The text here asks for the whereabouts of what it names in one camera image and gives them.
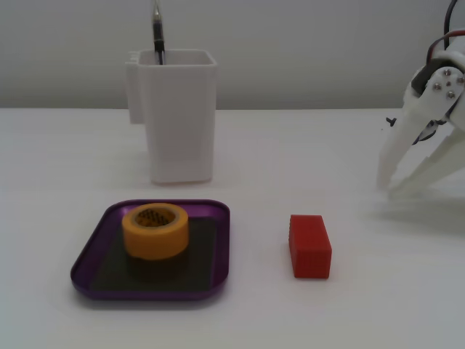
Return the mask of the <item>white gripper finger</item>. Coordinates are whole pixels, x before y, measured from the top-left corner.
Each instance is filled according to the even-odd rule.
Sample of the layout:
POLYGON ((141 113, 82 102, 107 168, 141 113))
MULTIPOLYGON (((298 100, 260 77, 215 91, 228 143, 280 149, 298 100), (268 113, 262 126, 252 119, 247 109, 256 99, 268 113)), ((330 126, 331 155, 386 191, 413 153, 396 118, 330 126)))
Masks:
POLYGON ((423 133, 431 135, 437 126, 420 126, 416 123, 405 123, 403 114, 395 120, 379 154, 376 185, 378 188, 388 188, 398 164, 416 140, 423 137, 423 133))
POLYGON ((397 186, 389 190, 391 198, 412 196, 464 168, 464 130, 454 126, 453 131, 432 154, 397 186))

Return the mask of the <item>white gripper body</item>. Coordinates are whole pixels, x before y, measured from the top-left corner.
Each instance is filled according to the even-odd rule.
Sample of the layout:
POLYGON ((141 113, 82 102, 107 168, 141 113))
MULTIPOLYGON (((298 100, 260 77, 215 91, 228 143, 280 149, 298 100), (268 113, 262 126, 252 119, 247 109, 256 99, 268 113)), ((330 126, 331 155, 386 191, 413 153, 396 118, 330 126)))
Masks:
POLYGON ((420 126, 464 125, 464 37, 434 41, 403 98, 403 121, 420 126))

